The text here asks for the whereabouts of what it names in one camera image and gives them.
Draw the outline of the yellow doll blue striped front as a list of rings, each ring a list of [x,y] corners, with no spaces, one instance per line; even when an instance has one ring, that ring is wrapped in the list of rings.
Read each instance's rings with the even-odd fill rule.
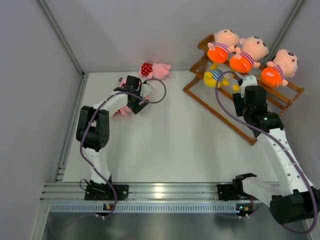
[[[234,74],[226,73],[221,80],[218,81],[219,76],[226,71],[229,71],[230,68],[225,64],[212,64],[210,65],[204,75],[203,80],[206,86],[210,88],[215,88],[218,82],[217,87],[220,88],[221,86],[228,86],[229,82],[234,78]]]

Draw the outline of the yellow doll blue striped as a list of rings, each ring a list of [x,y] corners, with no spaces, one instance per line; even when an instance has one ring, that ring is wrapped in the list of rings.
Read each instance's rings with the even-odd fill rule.
[[[204,75],[203,80],[206,86],[210,88],[215,88],[218,82],[217,87],[220,88],[221,86],[228,86],[229,82],[234,78],[234,74],[226,73],[221,80],[218,81],[219,76],[226,71],[229,71],[230,68],[225,64],[212,64],[210,65]]]
[[[241,90],[241,86],[234,84],[234,85],[232,86],[232,90],[233,90],[234,92],[238,92],[238,91]]]

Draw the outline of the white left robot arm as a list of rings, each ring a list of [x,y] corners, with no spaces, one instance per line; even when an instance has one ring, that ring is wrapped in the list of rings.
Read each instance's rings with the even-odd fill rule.
[[[147,104],[153,87],[135,76],[127,76],[120,87],[100,103],[80,109],[76,140],[80,154],[91,167],[90,180],[86,181],[84,199],[87,201],[117,201],[126,185],[112,184],[112,174],[105,160],[105,147],[110,138],[110,118],[120,109],[139,113]]]

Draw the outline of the pink pig doll facing up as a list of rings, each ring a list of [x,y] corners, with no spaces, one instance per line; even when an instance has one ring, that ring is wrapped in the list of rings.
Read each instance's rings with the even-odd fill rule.
[[[126,83],[127,83],[127,79],[126,78],[119,78],[119,87],[122,88]]]

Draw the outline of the large boy doll orange shorts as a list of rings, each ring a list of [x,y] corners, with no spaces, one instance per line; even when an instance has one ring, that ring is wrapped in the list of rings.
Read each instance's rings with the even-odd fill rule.
[[[213,63],[223,64],[235,52],[240,36],[230,29],[215,32],[213,36],[214,42],[207,43],[207,56]]]

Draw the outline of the boy doll orange shorts front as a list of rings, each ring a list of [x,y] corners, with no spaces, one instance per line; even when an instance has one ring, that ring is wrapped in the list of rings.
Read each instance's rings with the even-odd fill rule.
[[[287,78],[292,78],[297,69],[298,57],[291,51],[280,49],[272,61],[266,63],[262,70],[260,81],[270,88],[284,87],[288,85]]]

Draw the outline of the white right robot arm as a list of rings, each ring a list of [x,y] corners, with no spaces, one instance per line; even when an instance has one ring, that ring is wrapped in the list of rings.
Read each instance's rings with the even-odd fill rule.
[[[233,186],[240,199],[251,195],[269,207],[281,225],[315,219],[320,211],[320,191],[303,172],[288,143],[284,125],[277,113],[268,110],[266,90],[258,85],[247,86],[232,95],[235,112],[242,123],[252,129],[277,177],[274,187],[258,180],[253,173],[238,175]]]

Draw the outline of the pink pig doll front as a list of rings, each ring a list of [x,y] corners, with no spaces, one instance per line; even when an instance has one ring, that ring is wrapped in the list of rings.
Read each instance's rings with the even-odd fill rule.
[[[112,115],[112,118],[114,116],[116,116],[117,114],[121,114],[122,116],[126,116],[127,113],[131,113],[132,110],[128,107],[128,106],[125,106],[125,107],[122,107],[120,108],[119,110],[117,110],[113,115]]]

